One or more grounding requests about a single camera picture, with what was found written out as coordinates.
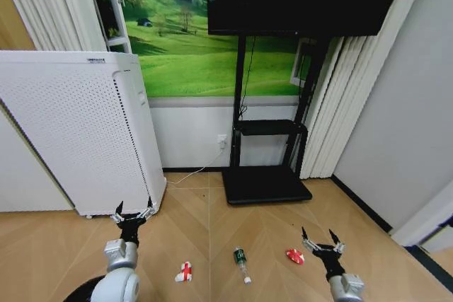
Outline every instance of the black tv stand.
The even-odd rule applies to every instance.
[[[314,47],[307,48],[311,64],[304,88],[299,98],[293,120],[239,120],[243,80],[243,63],[246,56],[246,35],[239,35],[236,60],[236,84],[234,88],[233,129],[231,134],[230,165],[222,171],[226,200],[230,204],[255,204],[290,202],[311,199],[311,193],[301,182],[300,171],[308,131],[302,119],[313,94],[319,72],[327,53],[328,38],[317,38]],[[282,165],[240,166],[241,136],[288,135]],[[300,135],[295,171],[291,169],[291,157]]]

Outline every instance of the red toy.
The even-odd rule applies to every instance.
[[[181,265],[181,272],[175,277],[176,282],[192,281],[192,265],[190,262],[184,262]]]
[[[298,265],[302,265],[305,262],[303,254],[298,251],[298,249],[286,250],[286,256],[288,256],[291,261],[297,263]]]

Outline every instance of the herringbone floor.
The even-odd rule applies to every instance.
[[[167,174],[176,181],[184,174]],[[318,242],[332,228],[347,244],[342,263],[359,274],[370,301],[453,301],[452,295],[395,244],[330,180],[309,180],[310,202],[227,205],[219,173],[169,185],[161,211],[139,232],[140,301],[331,301],[320,259],[301,246],[300,227]],[[2,301],[62,301],[105,271],[105,242],[119,236],[107,218],[74,212],[0,214]],[[232,251],[248,257],[253,283],[242,283]],[[302,266],[285,256],[305,254]],[[193,280],[175,283],[190,260]]]

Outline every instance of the shelf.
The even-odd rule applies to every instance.
[[[292,120],[240,120],[235,124],[244,136],[298,134],[305,127],[298,127]]]
[[[108,46],[116,46],[121,44],[127,44],[127,38],[125,37],[114,37],[107,41]]]
[[[310,191],[287,166],[239,166],[222,171],[226,200],[232,205],[305,201]]]

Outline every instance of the wall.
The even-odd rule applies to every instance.
[[[415,0],[336,167],[394,228],[453,178],[452,0]]]
[[[296,107],[249,106],[244,119],[293,119]],[[228,135],[222,155],[211,166],[229,165],[232,105],[152,108],[156,138],[165,168],[207,165],[218,153],[218,134]],[[285,150],[284,136],[243,137],[241,165],[275,165]]]
[[[0,139],[0,211],[72,209],[2,107]]]

